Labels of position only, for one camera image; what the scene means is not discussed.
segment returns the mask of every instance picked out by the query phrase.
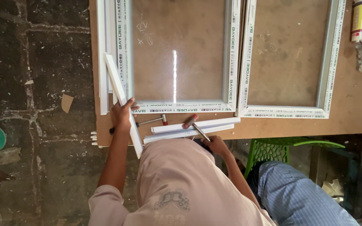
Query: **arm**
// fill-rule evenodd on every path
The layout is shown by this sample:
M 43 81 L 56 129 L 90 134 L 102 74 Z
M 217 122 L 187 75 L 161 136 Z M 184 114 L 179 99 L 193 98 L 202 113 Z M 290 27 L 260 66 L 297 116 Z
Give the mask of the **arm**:
M 122 107 L 120 107 L 119 103 L 117 103 L 112 109 L 117 125 L 115 126 L 113 139 L 111 140 L 107 161 L 97 184 L 97 187 L 102 185 L 112 185 L 116 187 L 121 194 L 125 184 L 125 165 L 129 131 L 131 129 L 129 108 L 131 107 L 131 110 L 137 110 L 139 108 L 133 106 L 133 104 L 136 104 L 136 102 L 133 102 L 134 100 L 135 99 L 132 97 Z
M 254 193 L 251 191 L 251 188 L 249 188 L 248 183 L 245 181 L 243 174 L 238 168 L 233 154 L 230 152 L 222 138 L 219 136 L 210 136 L 209 139 L 211 142 L 206 141 L 205 139 L 202 139 L 201 142 L 208 146 L 213 153 L 219 154 L 224 159 L 231 182 L 243 196 L 250 199 L 258 209 L 261 209 Z

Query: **pink shirt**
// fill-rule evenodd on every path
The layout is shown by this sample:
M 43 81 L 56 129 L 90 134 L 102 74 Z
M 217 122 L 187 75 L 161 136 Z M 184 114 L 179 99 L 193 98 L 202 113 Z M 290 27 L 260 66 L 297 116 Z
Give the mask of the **pink shirt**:
M 148 144 L 136 186 L 134 213 L 123 207 L 117 188 L 98 187 L 89 199 L 89 226 L 275 225 L 215 166 L 214 157 L 189 139 Z

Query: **metal hammer handle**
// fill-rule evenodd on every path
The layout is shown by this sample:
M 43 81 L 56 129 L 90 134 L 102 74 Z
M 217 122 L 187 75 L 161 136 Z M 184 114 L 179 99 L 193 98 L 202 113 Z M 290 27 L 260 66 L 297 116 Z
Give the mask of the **metal hammer handle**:
M 195 130 L 198 131 L 198 133 L 200 133 L 207 141 L 210 142 L 209 137 L 206 136 L 206 134 L 201 129 L 199 129 L 199 127 L 195 123 L 193 123 L 192 126 L 195 128 Z

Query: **hand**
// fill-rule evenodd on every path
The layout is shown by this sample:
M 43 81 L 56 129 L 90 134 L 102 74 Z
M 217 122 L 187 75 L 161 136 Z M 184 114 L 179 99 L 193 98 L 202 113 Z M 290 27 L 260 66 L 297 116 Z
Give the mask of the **hand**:
M 210 142 L 206 139 L 201 139 L 201 142 L 208 146 L 211 151 L 215 154 L 219 154 L 222 158 L 231 154 L 229 148 L 224 143 L 223 139 L 219 136 L 209 136 Z
M 140 106 L 136 106 L 138 103 L 135 102 L 135 98 L 131 97 L 124 106 L 120 106 L 119 101 L 113 106 L 111 110 L 117 121 L 116 128 L 131 128 L 131 122 L 129 121 L 129 108 L 131 110 L 138 110 Z

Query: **green plastic chair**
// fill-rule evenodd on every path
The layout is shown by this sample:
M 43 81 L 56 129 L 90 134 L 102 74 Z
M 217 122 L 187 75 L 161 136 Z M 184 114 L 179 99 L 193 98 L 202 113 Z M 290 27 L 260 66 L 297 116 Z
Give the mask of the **green plastic chair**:
M 288 150 L 290 146 L 309 144 L 325 148 L 345 148 L 345 146 L 324 140 L 314 140 L 308 137 L 276 137 L 252 139 L 249 148 L 247 166 L 244 177 L 247 179 L 248 173 L 256 163 L 262 161 L 282 161 L 290 163 Z

